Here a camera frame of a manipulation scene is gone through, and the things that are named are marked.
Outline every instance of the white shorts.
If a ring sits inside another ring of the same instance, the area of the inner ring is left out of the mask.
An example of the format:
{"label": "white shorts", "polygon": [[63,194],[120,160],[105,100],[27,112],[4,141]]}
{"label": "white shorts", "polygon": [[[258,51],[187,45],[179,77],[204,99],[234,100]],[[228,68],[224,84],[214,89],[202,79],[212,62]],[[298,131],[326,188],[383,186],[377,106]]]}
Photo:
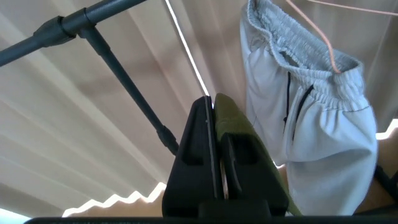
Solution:
{"label": "white shorts", "polygon": [[246,113],[304,215],[351,215],[377,160],[376,122],[363,64],[326,45],[270,1],[241,18]]}

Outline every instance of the drawstring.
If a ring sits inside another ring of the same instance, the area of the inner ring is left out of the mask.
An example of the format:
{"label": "drawstring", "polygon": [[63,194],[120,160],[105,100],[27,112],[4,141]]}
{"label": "drawstring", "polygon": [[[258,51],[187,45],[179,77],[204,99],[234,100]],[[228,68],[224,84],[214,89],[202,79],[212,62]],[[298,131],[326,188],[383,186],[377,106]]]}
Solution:
{"label": "drawstring", "polygon": [[297,110],[297,115],[296,115],[296,124],[294,126],[294,130],[293,130],[293,138],[292,140],[294,140],[294,132],[296,131],[296,125],[297,125],[297,120],[299,119],[299,114],[301,109],[303,108],[304,105],[304,101],[305,99],[307,99],[307,97],[309,96],[309,94],[311,93],[311,91],[313,90],[313,85],[310,86],[310,88],[308,88],[306,90],[306,92],[303,95],[303,98],[300,100],[300,103],[298,104],[298,110]]}
{"label": "drawstring", "polygon": [[284,118],[284,121],[285,121],[284,133],[285,133],[285,128],[286,128],[287,117],[289,115],[290,79],[291,79],[291,74],[290,74],[290,72],[287,72],[287,91],[286,91],[287,101],[286,101],[286,117]]}

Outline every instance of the green cloth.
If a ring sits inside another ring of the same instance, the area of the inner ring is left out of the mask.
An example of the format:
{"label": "green cloth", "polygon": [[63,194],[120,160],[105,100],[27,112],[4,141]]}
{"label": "green cloth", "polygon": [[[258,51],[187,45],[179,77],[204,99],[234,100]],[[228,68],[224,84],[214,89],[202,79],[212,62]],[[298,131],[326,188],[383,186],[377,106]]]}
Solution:
{"label": "green cloth", "polygon": [[238,106],[236,106],[236,103],[230,97],[222,93],[217,94],[215,101],[215,114],[216,135],[218,142],[221,142],[221,137],[224,135],[224,133],[250,134],[256,137],[259,142],[261,142],[261,145],[264,148],[264,157],[266,158],[267,164],[271,168],[272,173],[276,176],[278,183],[282,186],[289,198],[289,207],[287,208],[288,212],[290,212],[292,215],[301,215],[299,209],[294,204],[292,197],[289,195],[289,190],[284,185],[282,177],[280,176],[274,162],[269,156],[267,149],[253,129],[246,115],[244,115],[244,113],[239,110]]}

